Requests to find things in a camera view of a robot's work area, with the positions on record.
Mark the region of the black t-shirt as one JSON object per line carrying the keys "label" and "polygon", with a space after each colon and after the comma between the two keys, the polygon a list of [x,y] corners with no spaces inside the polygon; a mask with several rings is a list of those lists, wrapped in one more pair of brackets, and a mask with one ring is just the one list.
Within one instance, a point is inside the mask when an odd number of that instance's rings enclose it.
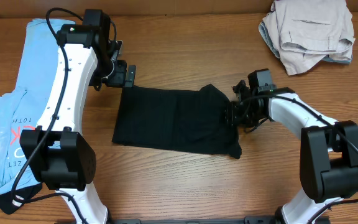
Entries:
{"label": "black t-shirt", "polygon": [[226,123],[227,96],[212,84],[198,91],[124,88],[112,141],[239,159],[237,128]]}

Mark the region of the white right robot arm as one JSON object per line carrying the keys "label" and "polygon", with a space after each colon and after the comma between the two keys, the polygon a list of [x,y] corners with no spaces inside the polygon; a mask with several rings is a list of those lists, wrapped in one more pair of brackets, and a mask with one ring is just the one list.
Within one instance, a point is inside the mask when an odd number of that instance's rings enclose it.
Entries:
{"label": "white right robot arm", "polygon": [[265,121],[283,124],[300,140],[301,189],[273,216],[246,217],[245,223],[329,223],[323,214],[335,205],[358,203],[358,125],[337,121],[304,103],[290,88],[272,83],[233,88],[238,99],[229,103],[230,126],[249,131]]}

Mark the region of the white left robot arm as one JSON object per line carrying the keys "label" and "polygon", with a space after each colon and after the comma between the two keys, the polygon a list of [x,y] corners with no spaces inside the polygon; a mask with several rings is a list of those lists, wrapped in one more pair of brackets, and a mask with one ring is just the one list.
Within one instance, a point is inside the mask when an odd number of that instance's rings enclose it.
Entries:
{"label": "white left robot arm", "polygon": [[61,196],[76,223],[112,223],[93,179],[96,154],[82,135],[88,87],[130,88],[135,66],[119,60],[122,42],[109,38],[112,22],[65,24],[54,34],[58,67],[50,96],[33,130],[24,130],[20,145],[36,181]]}

